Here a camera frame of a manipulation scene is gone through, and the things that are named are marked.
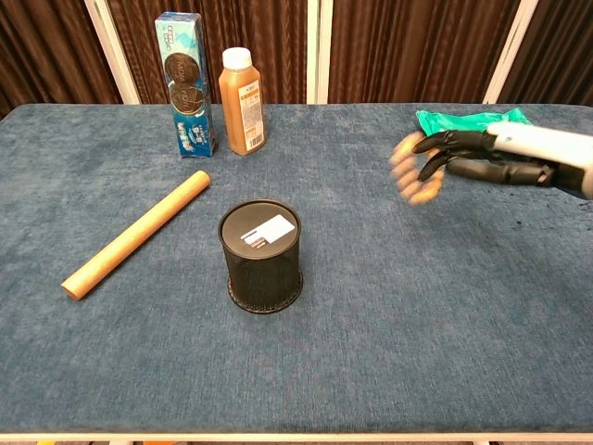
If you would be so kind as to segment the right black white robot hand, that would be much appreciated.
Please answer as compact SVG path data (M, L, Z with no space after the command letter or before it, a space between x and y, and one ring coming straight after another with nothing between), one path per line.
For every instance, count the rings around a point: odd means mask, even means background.
M592 198L592 137L516 122L495 122L481 132L446 130L429 135L411 152L432 149L418 179L440 167L467 179L492 184L554 187Z

